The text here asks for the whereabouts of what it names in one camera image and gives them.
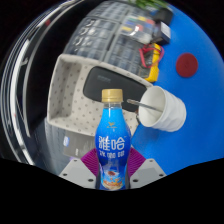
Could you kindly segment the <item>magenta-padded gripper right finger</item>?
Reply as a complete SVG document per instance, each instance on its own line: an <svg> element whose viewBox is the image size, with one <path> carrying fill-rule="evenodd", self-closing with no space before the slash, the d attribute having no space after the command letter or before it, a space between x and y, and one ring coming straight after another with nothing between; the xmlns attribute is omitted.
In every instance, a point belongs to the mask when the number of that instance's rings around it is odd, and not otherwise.
<svg viewBox="0 0 224 224"><path fill-rule="evenodd" d="M154 159L146 159L134 148L130 149L127 175L130 189L143 187L166 176Z"/></svg>

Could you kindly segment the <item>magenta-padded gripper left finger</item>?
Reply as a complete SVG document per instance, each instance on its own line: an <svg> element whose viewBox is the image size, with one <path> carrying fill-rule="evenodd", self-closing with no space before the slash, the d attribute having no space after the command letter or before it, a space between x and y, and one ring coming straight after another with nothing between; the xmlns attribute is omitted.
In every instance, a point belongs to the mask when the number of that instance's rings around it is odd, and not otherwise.
<svg viewBox="0 0 224 224"><path fill-rule="evenodd" d="M90 150L81 159L72 159L60 177L84 188L97 189L100 168L96 149Z"/></svg>

